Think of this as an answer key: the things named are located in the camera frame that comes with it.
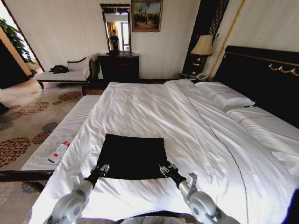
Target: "robotic hand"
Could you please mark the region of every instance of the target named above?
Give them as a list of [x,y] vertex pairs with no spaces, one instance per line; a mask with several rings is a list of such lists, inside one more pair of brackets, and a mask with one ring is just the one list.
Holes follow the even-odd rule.
[[105,176],[109,168],[108,164],[101,168],[96,165],[88,178],[85,178],[70,194],[59,199],[52,214],[43,224],[71,224],[79,220],[98,178]]
[[177,188],[181,191],[197,221],[204,224],[240,224],[218,208],[208,194],[197,191],[195,186],[197,176],[194,173],[190,173],[186,179],[178,173],[178,168],[170,162],[160,165],[160,171],[164,176],[171,177],[177,184]]
[[[97,164],[88,178],[56,203],[52,214],[43,224],[71,224],[79,220],[98,178],[105,176],[109,169],[108,164],[101,168]],[[190,173],[186,179],[178,173],[178,168],[169,162],[160,165],[160,171],[166,177],[171,177],[177,184],[196,220],[204,224],[239,224],[220,210],[209,195],[197,191],[195,186],[197,176],[194,173]]]

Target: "pillow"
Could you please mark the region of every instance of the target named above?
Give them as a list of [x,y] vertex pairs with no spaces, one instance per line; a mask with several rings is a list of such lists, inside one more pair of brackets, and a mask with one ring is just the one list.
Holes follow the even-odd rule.
[[83,71],[86,66],[86,57],[76,62],[67,62],[67,68],[70,71]]
[[259,107],[226,114],[269,148],[291,174],[299,176],[299,129]]
[[219,82],[199,82],[195,84],[216,106],[222,110],[254,105],[246,96]]

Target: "painting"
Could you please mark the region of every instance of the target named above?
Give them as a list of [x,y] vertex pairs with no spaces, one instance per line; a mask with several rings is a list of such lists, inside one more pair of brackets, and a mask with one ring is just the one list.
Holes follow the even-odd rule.
[[133,32],[160,32],[163,0],[132,0]]

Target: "white duvet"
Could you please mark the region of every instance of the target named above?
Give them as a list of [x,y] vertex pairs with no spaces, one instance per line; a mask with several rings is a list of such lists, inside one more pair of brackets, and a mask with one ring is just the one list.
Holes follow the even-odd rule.
[[[163,137],[168,161],[183,176],[196,173],[198,189],[242,224],[280,223],[299,186],[299,179],[192,82],[110,83],[37,199],[30,223],[42,223],[71,192],[72,175],[90,174],[106,133]],[[118,220],[159,210],[191,214],[170,178],[101,178],[82,217]]]

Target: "carpet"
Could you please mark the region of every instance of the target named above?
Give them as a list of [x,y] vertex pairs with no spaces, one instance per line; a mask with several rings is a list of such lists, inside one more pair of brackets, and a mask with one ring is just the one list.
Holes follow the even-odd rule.
[[[30,79],[0,90],[9,110],[0,115],[0,170],[19,170],[83,97],[78,84],[44,83]],[[102,94],[102,90],[87,90]],[[22,182],[0,182],[1,223],[26,224],[39,193]]]

